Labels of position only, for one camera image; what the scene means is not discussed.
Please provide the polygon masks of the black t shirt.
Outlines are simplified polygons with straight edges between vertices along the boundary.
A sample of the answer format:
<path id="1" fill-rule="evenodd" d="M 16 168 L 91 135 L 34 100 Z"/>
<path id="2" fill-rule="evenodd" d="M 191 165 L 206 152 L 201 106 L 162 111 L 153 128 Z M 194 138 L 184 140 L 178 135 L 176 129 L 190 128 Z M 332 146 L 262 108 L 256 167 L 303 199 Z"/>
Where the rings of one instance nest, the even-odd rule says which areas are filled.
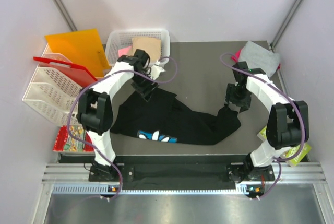
<path id="1" fill-rule="evenodd" d="M 119 106 L 110 131 L 164 143 L 213 146 L 241 127 L 238 112 L 223 106 L 217 115 L 196 112 L 157 88 L 149 101 L 137 92 Z"/>

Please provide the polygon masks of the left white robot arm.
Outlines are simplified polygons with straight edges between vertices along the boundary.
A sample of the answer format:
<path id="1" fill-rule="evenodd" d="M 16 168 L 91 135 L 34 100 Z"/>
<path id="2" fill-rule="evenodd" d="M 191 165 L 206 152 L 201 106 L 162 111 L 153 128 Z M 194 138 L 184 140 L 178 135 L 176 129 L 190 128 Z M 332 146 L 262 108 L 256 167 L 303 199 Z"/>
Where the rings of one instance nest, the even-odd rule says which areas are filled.
<path id="1" fill-rule="evenodd" d="M 113 97 L 124 84 L 132 80 L 134 89 L 148 101 L 158 86 L 155 80 L 164 71 L 160 61 L 150 64 L 148 53 L 136 50 L 133 56 L 119 57 L 105 78 L 80 95 L 77 119 L 86 130 L 95 154 L 89 181 L 109 182 L 119 178 L 118 167 L 114 165 L 116 153 L 110 135 Z"/>

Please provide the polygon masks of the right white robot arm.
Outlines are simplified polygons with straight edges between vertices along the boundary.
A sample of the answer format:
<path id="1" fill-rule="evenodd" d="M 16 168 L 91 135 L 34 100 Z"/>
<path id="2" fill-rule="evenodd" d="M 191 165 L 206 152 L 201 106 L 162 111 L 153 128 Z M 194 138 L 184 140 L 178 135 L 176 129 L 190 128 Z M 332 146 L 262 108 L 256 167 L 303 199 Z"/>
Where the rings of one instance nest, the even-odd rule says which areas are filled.
<path id="1" fill-rule="evenodd" d="M 232 69 L 235 83 L 227 86 L 226 104 L 233 104 L 244 112 L 255 96 L 269 112 L 267 139 L 246 156 L 241 166 L 227 167 L 230 178 L 240 183 L 244 179 L 260 178 L 283 153 L 308 141 L 308 105 L 285 95 L 261 68 L 250 69 L 246 62 L 238 62 Z"/>

